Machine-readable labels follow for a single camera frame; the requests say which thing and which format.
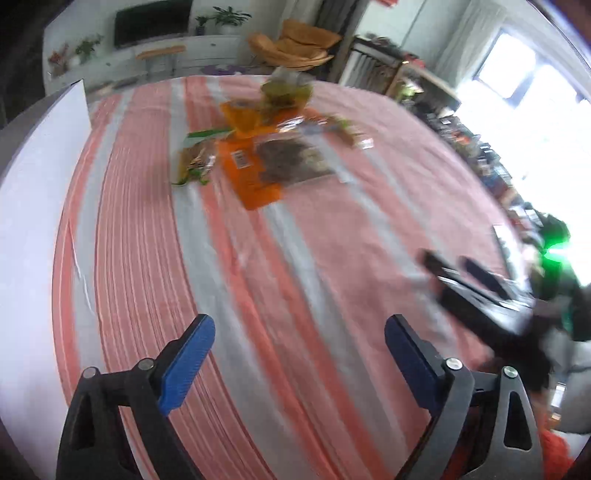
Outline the small snack stick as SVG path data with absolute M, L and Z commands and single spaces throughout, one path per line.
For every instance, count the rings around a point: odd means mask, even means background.
M 329 115 L 327 123 L 329 130 L 335 132 L 349 147 L 360 150 L 374 147 L 374 139 L 351 120 L 339 115 Z

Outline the small wooden stool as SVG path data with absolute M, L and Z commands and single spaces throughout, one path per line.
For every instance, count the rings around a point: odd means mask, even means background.
M 168 61 L 169 74 L 173 76 L 176 73 L 178 56 L 186 51 L 184 45 L 172 45 L 164 48 L 145 50 L 138 53 L 135 59 L 144 63 L 145 76 L 151 79 L 153 76 L 153 65 L 159 59 Z

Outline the white curtain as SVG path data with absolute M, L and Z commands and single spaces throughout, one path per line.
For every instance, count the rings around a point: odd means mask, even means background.
M 435 74 L 456 89 L 480 65 L 506 17 L 507 10 L 496 1 L 470 1 L 436 63 Z

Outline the wooden railing shelf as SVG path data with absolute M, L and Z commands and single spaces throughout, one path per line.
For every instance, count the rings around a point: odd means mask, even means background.
M 393 98 L 399 84 L 417 85 L 420 93 L 440 94 L 459 102 L 456 91 L 428 70 L 416 55 L 400 49 L 386 37 L 353 37 L 339 85 Z

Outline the orange lounge chair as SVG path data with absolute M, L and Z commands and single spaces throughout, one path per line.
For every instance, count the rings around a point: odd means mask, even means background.
M 332 60 L 329 50 L 341 40 L 338 33 L 285 19 L 279 39 L 254 33 L 247 42 L 254 56 L 264 64 L 304 72 Z

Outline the flower plant white vase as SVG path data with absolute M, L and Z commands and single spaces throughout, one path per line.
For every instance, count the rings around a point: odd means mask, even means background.
M 87 36 L 83 38 L 75 48 L 75 54 L 80 63 L 84 64 L 90 61 L 96 54 L 96 47 L 101 44 L 103 36 L 100 34 Z

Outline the orange bag dark snacks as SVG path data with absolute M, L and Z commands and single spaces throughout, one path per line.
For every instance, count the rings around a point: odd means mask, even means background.
M 294 133 L 228 137 L 217 149 L 224 175 L 249 211 L 280 200 L 288 187 L 335 173 L 318 147 Z

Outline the red flower arrangement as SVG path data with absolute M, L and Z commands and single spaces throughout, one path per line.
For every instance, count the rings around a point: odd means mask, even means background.
M 48 57 L 49 74 L 51 78 L 57 78 L 68 71 L 69 44 L 64 43 L 60 49 L 54 50 Z

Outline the clear bag round balls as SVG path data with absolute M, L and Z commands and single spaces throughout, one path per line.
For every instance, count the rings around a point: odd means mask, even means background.
M 307 73 L 277 67 L 263 83 L 263 99 L 276 109 L 302 109 L 314 92 L 315 78 Z

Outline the white tv cabinet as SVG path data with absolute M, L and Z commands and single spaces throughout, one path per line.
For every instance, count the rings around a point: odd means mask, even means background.
M 129 79 L 153 80 L 186 76 L 209 65 L 232 65 L 238 60 L 238 35 L 177 37 L 148 42 L 95 57 L 68 68 L 59 76 L 46 73 L 44 90 L 50 95 L 78 80 L 87 88 Z

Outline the striped orange white tablecloth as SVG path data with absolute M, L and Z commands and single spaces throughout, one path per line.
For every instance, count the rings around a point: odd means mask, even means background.
M 95 102 L 64 202 L 53 267 L 58 371 L 132 367 L 195 316 L 211 354 L 171 415 L 209 479 L 392 479 L 428 421 L 385 344 L 393 314 L 446 357 L 488 349 L 437 304 L 419 251 L 502 271 L 505 212 L 463 160 L 393 101 L 316 83 L 311 104 L 358 123 L 374 147 L 314 143 L 332 175 L 246 210 L 228 177 L 176 184 L 190 132 L 257 77 L 186 77 Z

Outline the small dark potted plant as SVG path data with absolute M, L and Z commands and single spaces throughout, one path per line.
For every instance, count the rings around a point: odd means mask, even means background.
M 211 20 L 211 17 L 205 15 L 200 15 L 195 18 L 195 22 L 197 23 L 194 28 L 195 36 L 203 36 L 205 34 L 206 24 L 209 20 Z

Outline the orange snack bag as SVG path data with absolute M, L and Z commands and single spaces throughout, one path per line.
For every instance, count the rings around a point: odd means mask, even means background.
M 304 122 L 301 110 L 277 109 L 261 101 L 235 99 L 222 103 L 219 109 L 230 131 L 242 139 L 288 132 Z

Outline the black flat television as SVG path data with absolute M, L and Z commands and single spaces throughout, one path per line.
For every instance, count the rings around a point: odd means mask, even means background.
M 191 1 L 156 1 L 118 11 L 114 19 L 114 48 L 182 35 L 188 28 L 191 6 Z

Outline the green potted plant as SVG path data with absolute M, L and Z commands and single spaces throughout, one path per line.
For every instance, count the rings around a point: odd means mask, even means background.
M 217 32 L 221 35 L 233 35 L 239 27 L 248 22 L 252 16 L 245 11 L 236 10 L 228 6 L 225 8 L 214 6 L 212 20 Z

